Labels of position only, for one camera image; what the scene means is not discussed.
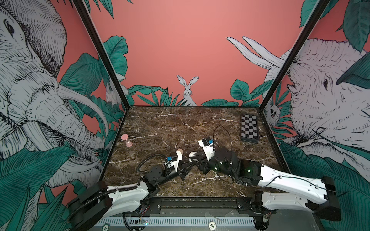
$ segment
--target wallpaper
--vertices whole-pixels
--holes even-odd
[[[265,115],[293,174],[334,178],[342,220],[322,220],[325,229],[368,230],[370,2],[329,5]]]
[[[258,107],[315,5],[84,2],[103,42],[125,39],[110,59],[128,102],[152,106]]]
[[[69,230],[126,109],[70,2],[2,0],[0,17],[0,230]]]

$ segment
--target rabbit drawing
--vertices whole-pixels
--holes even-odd
[[[196,106],[196,103],[191,98],[192,92],[190,90],[190,87],[196,81],[198,81],[199,77],[196,76],[196,77],[192,78],[190,80],[189,85],[186,85],[186,81],[183,77],[177,75],[177,78],[179,79],[180,84],[185,87],[185,90],[184,90],[184,99],[186,100],[185,106]]]

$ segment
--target black and white checkered pattern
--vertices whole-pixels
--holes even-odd
[[[241,123],[241,139],[245,141],[257,142],[257,117],[253,115],[242,114]]]

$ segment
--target marble table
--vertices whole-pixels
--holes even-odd
[[[133,146],[126,147],[117,142],[109,160],[103,180],[107,185],[119,186],[137,182],[141,174],[135,172],[136,166],[154,153],[168,156],[181,148],[183,159],[192,151],[202,151],[198,140],[212,137],[218,125],[228,129],[233,150],[240,159],[254,160],[280,170],[266,136],[266,128],[258,119],[260,141],[258,144],[241,141],[239,138],[240,115],[242,113],[258,116],[254,108],[206,108],[206,107],[131,107],[120,134],[127,133]],[[229,136],[222,128],[216,131],[215,139],[220,146],[231,148]],[[156,157],[142,166],[148,170],[152,165],[162,164],[163,158]],[[203,196],[240,197],[253,196],[254,188],[231,184],[231,178],[213,171],[202,174],[193,167],[184,181],[176,177],[160,186],[158,196]],[[264,188],[264,191],[276,190]]]

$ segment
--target elephant eye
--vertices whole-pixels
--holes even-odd
[[[327,83],[328,83],[328,81],[327,81],[327,79],[325,79],[324,82],[323,82],[323,85],[324,85],[326,90],[327,90]]]
[[[9,21],[4,20],[4,25],[5,25],[6,29],[8,30],[8,32],[10,33],[10,35],[13,36],[14,28],[9,24]]]

